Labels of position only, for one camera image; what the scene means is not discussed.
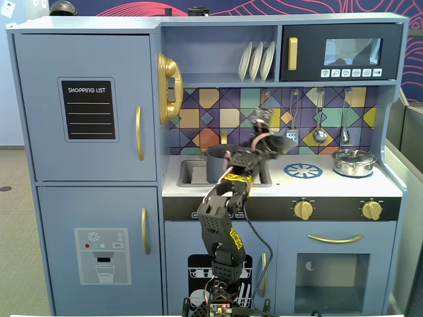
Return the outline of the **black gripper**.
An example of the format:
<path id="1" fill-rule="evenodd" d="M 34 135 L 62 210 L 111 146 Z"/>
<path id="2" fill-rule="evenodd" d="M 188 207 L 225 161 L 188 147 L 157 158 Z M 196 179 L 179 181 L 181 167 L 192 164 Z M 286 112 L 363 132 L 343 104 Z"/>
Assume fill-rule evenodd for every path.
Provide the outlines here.
<path id="1" fill-rule="evenodd" d="M 263 159 L 276 159 L 288 152 L 280 148 L 280 142 L 284 142 L 285 138 L 276 133 L 262 133 L 252 140 L 252 151 Z"/>

